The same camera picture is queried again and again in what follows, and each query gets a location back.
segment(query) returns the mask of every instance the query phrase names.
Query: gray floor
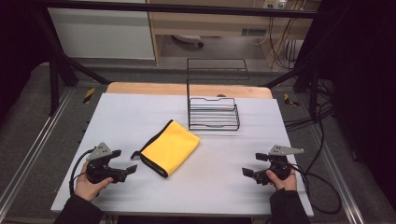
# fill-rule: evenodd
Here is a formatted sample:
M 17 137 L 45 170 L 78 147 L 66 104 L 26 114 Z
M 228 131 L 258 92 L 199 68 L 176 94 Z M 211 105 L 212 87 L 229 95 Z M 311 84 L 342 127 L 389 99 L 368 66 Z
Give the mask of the gray floor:
M 269 69 L 262 57 L 260 48 L 253 44 L 254 40 L 246 38 L 205 37 L 205 46 L 199 49 L 193 44 L 186 44 L 168 36 L 163 46 L 163 59 L 160 65 L 153 62 L 139 61 L 90 61 L 84 63 L 94 66 L 92 70 L 103 77 L 116 81 L 136 82 L 172 82 L 185 83 L 187 58 L 244 58 L 250 80 L 239 81 L 237 84 L 257 86 L 279 77 L 284 70 Z M 7 208 L 6 220 L 28 218 L 37 223 L 49 223 L 56 218 L 51 213 L 50 206 L 56 195 L 55 190 L 62 183 L 74 153 L 78 148 L 78 141 L 84 135 L 91 116 L 100 99 L 101 92 L 106 86 L 93 82 L 90 78 L 79 74 L 80 83 L 76 88 L 65 88 L 70 93 L 64 111 L 51 131 L 49 138 L 43 145 L 30 173 L 22 181 L 20 189 L 16 191 L 13 204 Z M 291 88 L 294 80 L 282 83 L 272 89 L 274 97 L 279 102 L 279 108 L 284 120 L 305 118 L 303 106 L 284 104 L 284 93 L 290 99 L 303 104 L 307 100 L 306 93 L 295 94 Z M 221 84 L 234 84 L 220 81 Z M 40 66 L 33 72 L 32 78 L 24 89 L 21 99 L 11 108 L 5 122 L 0 129 L 0 162 L 3 167 L 0 180 L 0 191 L 3 195 L 7 192 L 8 184 L 27 153 L 40 135 L 41 128 L 47 121 L 50 111 L 48 67 Z M 95 87 L 95 93 L 88 104 L 82 101 L 89 87 Z M 337 119 L 327 117 L 323 120 L 325 141 L 328 149 L 339 167 L 353 200 L 356 203 L 364 223 L 396 223 L 395 211 L 390 207 L 387 199 L 378 188 L 365 164 L 352 160 L 351 151 L 347 145 Z M 289 138 L 293 147 L 302 147 L 305 154 L 296 156 L 297 162 L 306 168 L 318 150 L 318 140 L 315 129 L 305 127 L 301 130 L 290 132 Z M 325 158 L 320 157 L 313 166 L 312 172 L 328 181 L 332 181 L 329 167 Z M 312 179 L 311 202 L 323 210 L 333 210 L 337 200 L 332 191 Z M 326 215 L 314 210 L 315 216 L 311 217 L 313 223 L 350 223 L 347 211 L 342 209 L 335 215 Z

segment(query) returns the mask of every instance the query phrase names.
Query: black metal frame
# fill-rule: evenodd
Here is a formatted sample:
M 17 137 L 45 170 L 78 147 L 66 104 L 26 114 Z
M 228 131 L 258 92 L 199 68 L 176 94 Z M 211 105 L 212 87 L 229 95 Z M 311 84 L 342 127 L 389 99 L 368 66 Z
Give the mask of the black metal frame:
M 66 86 L 76 86 L 78 79 L 72 68 L 79 70 L 85 75 L 92 77 L 102 84 L 109 84 L 111 81 L 95 74 L 90 69 L 69 58 L 63 51 L 61 44 L 50 29 L 43 17 L 43 10 L 48 7 L 93 9 L 93 10 L 116 10 L 116 11 L 147 11 L 147 12 L 170 12 L 170 13 L 195 13 L 195 14 L 215 14 L 215 15 L 235 15 L 235 16 L 256 16 L 256 17 L 279 17 L 279 18 L 300 18 L 314 20 L 335 20 L 337 17 L 330 12 L 317 11 L 295 11 L 295 10 L 274 10 L 265 8 L 240 8 L 240 7 L 205 7 L 187 5 L 160 5 L 160 4 L 136 4 L 136 3 L 113 3 L 113 2 L 87 2 L 87 1 L 64 1 L 64 0 L 32 0 L 29 4 L 31 13 L 36 23 L 47 38 L 50 46 L 50 75 L 51 75 L 51 114 L 59 105 L 59 87 L 57 83 L 58 73 L 64 80 Z M 272 88 L 280 83 L 280 80 L 295 76 L 300 70 L 295 69 L 291 74 L 286 74 L 271 83 L 263 85 Z

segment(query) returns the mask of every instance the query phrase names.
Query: yellow cloth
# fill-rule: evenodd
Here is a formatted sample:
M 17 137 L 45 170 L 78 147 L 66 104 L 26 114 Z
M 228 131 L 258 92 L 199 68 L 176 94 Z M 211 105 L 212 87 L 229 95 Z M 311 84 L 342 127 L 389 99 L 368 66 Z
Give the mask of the yellow cloth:
M 136 153 L 148 167 L 159 175 L 168 177 L 190 156 L 199 142 L 199 137 L 170 120 Z

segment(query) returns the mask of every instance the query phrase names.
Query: person's left hand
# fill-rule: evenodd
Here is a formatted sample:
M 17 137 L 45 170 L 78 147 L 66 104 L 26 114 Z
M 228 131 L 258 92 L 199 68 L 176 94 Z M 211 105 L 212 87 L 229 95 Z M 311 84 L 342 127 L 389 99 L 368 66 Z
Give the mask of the person's left hand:
M 85 174 L 87 165 L 88 162 L 86 161 L 81 170 L 83 175 L 77 178 L 75 194 L 88 202 L 92 202 L 101 189 L 105 189 L 113 182 L 113 178 L 108 177 L 97 184 L 93 184 L 87 179 L 87 175 Z

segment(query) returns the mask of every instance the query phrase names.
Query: yellow and black tape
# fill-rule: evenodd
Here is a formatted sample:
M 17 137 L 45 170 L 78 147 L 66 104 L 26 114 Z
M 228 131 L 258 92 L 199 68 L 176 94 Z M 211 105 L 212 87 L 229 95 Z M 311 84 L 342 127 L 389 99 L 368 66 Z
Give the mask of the yellow and black tape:
M 289 95 L 287 93 L 285 93 L 285 104 L 294 105 L 294 106 L 300 106 L 300 104 L 298 102 L 291 101 L 289 99 Z
M 90 89 L 87 91 L 87 94 L 85 95 L 84 101 L 83 101 L 82 103 L 83 103 L 83 104 L 89 103 L 90 100 L 91 100 L 91 97 L 93 96 L 93 93 L 94 93 L 94 92 L 95 92 L 95 88 L 90 88 Z

